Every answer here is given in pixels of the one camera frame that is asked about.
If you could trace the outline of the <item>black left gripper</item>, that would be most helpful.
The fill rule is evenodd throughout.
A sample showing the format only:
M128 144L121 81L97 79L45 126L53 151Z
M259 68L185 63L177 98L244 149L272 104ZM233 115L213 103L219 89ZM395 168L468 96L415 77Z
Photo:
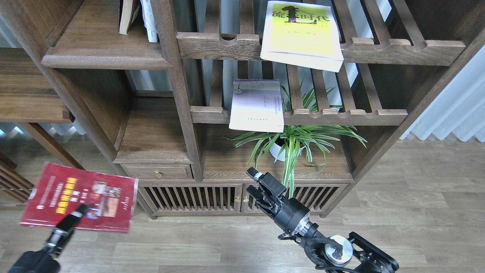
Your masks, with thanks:
M85 216L88 206L81 203L72 213L64 217L54 228L60 234L71 234ZM59 239L57 242L47 240L39 251L24 252L21 257L8 270L9 273L58 273L61 266L56 258L66 245L66 241Z

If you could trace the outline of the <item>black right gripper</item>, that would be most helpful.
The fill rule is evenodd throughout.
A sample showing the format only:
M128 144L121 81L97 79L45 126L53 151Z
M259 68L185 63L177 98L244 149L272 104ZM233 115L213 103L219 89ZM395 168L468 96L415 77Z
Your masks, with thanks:
M296 198L286 198L286 187L270 173L263 174L250 167L246 174L259 184L259 187L247 187L258 208L273 219L285 234L306 235L311 226L310 210Z

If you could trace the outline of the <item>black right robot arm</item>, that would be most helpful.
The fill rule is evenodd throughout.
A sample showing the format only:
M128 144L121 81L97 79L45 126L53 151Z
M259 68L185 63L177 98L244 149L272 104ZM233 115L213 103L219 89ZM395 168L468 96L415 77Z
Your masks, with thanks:
M395 259L355 232L348 237L326 237L310 221L310 210L296 198L286 198L286 188L270 173L249 168L247 174L259 187L250 185L247 192L256 205L283 230L280 240L293 240L305 251L317 270L328 273L394 273Z

